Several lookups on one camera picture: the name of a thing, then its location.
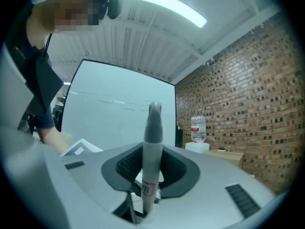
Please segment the white ceiling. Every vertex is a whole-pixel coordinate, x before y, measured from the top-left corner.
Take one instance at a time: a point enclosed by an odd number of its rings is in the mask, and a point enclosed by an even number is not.
[[[123,0],[120,16],[85,34],[54,34],[53,69],[70,81],[82,59],[96,60],[177,83],[277,12],[273,0],[180,0],[207,19],[198,28],[144,1]]]

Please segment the water bottle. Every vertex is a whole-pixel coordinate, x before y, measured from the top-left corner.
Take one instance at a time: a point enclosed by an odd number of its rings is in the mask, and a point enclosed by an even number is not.
[[[191,136],[197,143],[203,143],[206,137],[205,118],[203,116],[193,116],[191,118]]]

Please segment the ceiling light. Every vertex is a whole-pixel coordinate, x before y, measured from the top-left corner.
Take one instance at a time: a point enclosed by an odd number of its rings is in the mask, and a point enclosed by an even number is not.
[[[191,7],[187,6],[179,0],[143,0],[151,3],[158,4],[162,7],[165,7],[169,10],[172,10],[183,17],[187,18],[189,21],[193,22],[198,27],[203,27],[207,22],[206,18],[201,14],[193,10]]]

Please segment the person's forearm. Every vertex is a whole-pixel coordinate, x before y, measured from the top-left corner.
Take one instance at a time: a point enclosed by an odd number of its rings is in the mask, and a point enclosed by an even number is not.
[[[58,154],[62,154],[69,148],[60,132],[55,128],[38,129],[38,134],[44,144],[51,145],[55,148]]]

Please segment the gray marker cap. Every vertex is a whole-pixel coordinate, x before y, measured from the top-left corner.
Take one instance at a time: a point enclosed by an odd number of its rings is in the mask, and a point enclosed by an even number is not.
[[[152,102],[146,121],[144,141],[147,143],[163,142],[163,128],[161,122],[161,103]]]

